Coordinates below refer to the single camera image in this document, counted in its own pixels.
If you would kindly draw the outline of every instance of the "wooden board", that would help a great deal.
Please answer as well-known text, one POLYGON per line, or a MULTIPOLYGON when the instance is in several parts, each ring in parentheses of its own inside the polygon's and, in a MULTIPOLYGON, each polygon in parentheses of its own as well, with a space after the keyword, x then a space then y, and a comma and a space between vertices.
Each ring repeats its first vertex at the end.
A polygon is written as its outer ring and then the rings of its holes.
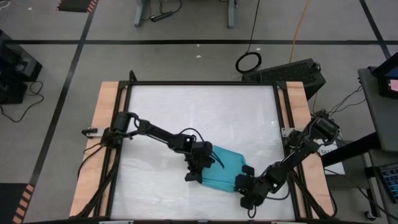
MULTIPOLYGON (((103 82, 99 92, 92 126, 99 128, 106 128, 110 126, 117 89, 118 82, 103 82)), ((289 95, 290 107, 292 110, 295 127, 304 128, 305 125, 310 121, 311 117, 303 84, 301 82, 287 82, 287 92, 289 95)), ((279 90, 279 99, 281 102, 282 116, 285 126, 289 126, 289 123, 287 122, 287 112, 282 90, 279 90)), ((87 147, 99 143, 99 141, 99 138, 89 139, 87 142, 87 147)), ((90 155, 95 149, 87 151, 85 157, 90 155)), ((80 178, 77 183, 75 196, 73 198, 73 203, 70 210, 71 216, 79 213, 98 189, 104 155, 105 150, 100 151, 95 156, 90 158, 90 160, 88 160, 83 166, 80 172, 80 178)), ((303 169, 308 190, 327 212, 327 214, 331 215, 333 213, 333 207, 326 184, 325 174, 323 172, 321 159, 314 154, 309 156, 303 161, 303 169)), ((305 217, 302 194, 297 187, 296 192, 300 216, 305 217)), ((102 198, 101 210, 99 213, 100 215, 105 215, 108 195, 109 191, 106 190, 102 198)))

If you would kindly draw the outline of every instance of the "yellow cable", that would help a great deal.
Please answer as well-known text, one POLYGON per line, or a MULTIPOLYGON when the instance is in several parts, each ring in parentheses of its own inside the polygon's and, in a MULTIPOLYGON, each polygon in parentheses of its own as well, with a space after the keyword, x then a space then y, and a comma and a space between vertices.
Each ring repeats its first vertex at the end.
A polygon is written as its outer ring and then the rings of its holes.
POLYGON ((305 8, 304 8, 303 14, 301 15, 300 22, 298 22, 296 31, 294 32, 294 38, 293 38, 293 44, 292 44, 292 51, 291 51, 291 53, 290 53, 289 63, 292 63, 293 53, 294 53, 294 45, 295 45, 295 43, 296 43, 297 33, 299 32, 301 23, 303 22, 303 19, 304 19, 304 17, 305 17, 305 13, 306 13, 306 11, 307 11, 307 7, 308 7, 308 5, 310 4, 310 2, 311 2, 311 0, 307 0, 307 2, 305 3, 305 8))

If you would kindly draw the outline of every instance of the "blue cloth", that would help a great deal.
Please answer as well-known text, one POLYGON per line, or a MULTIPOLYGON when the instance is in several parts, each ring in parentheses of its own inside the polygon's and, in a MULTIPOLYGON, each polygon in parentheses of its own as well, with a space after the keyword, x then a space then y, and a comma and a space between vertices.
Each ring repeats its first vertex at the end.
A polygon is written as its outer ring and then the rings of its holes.
POLYGON ((242 166, 246 165, 244 157, 236 152, 213 146, 213 152, 224 164, 224 169, 218 161, 215 161, 210 168, 204 168, 201 172, 202 184, 214 189, 233 192, 235 177, 243 174, 242 166))

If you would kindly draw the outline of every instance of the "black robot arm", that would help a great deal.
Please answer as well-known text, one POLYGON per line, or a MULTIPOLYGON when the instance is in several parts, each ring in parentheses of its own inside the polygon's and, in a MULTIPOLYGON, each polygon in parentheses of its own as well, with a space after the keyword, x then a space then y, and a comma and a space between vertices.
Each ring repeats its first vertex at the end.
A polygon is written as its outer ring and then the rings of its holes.
POLYGON ((259 177, 254 176, 252 167, 243 166, 246 175, 238 175, 235 179, 235 189, 244 195, 241 206, 249 210, 260 206, 269 192, 274 194, 283 186, 295 166, 317 152, 320 146, 332 144, 339 134, 339 127, 321 111, 313 115, 303 131, 293 130, 284 140, 284 147, 292 151, 284 160, 268 166, 259 177), (322 139, 323 144, 316 143, 316 139, 322 139))
POLYGON ((120 146, 123 138, 132 139, 133 136, 138 134, 156 139, 166 144, 174 152, 184 154, 190 171, 185 176, 185 181, 196 180, 202 183, 201 172, 203 168, 210 168, 215 161, 212 158, 213 145, 210 142, 197 142, 194 135, 172 134, 130 112, 120 112, 116 115, 113 128, 112 130, 105 130, 101 145, 117 147, 120 146), (128 133, 127 129, 131 119, 134 119, 133 122, 137 129, 128 133))

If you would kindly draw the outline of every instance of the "gray floor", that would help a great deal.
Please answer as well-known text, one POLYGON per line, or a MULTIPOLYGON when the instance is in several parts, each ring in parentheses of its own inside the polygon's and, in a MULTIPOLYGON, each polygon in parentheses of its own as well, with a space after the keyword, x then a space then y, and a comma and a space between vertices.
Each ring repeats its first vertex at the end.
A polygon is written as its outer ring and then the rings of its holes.
MULTIPOLYGON (((56 1, 12 1, 0 11, 0 29, 19 40, 78 40, 87 14, 57 12, 56 1)), ((91 24, 89 40, 248 39, 256 1, 239 1, 236 27, 226 28, 226 3, 186 0, 180 12, 157 23, 133 25, 136 2, 100 0, 91 24)), ((385 40, 398 40, 394 17, 396 1, 366 0, 385 40)), ((157 14, 157 1, 152 12, 157 14)), ((263 0, 255 39, 292 40, 305 1, 263 0)), ((178 6, 169 0, 166 9, 178 6)), ((376 40, 359 1, 314 0, 308 8, 299 40, 376 40)), ((0 116, 0 182, 28 182, 68 74, 76 45, 23 45, 44 68, 45 101, 32 108, 18 124, 0 116), (23 138, 13 135, 18 130, 23 138)), ((290 45, 253 45, 263 57, 262 68, 287 63, 290 45)), ((91 124, 96 97, 103 81, 125 80, 134 70, 139 80, 240 80, 234 64, 247 45, 85 45, 81 53, 49 152, 25 222, 67 218, 76 187, 76 172, 86 139, 80 134, 91 124)), ((388 46, 390 53, 398 46, 388 46)), ((331 109, 359 87, 357 70, 385 60, 378 45, 298 45, 294 60, 312 58, 322 66, 327 80, 319 91, 315 110, 331 109)), ((243 66, 253 66, 250 58, 243 66)), ((359 102, 357 93, 347 103, 359 102)), ((18 117, 32 99, 7 106, 18 117)), ((312 110, 313 99, 309 101, 312 110)), ((355 140, 374 131, 366 103, 333 116, 343 137, 355 140)), ((365 222, 369 203, 355 190, 333 190, 343 220, 365 222)), ((385 217, 376 223, 386 223, 385 217)))

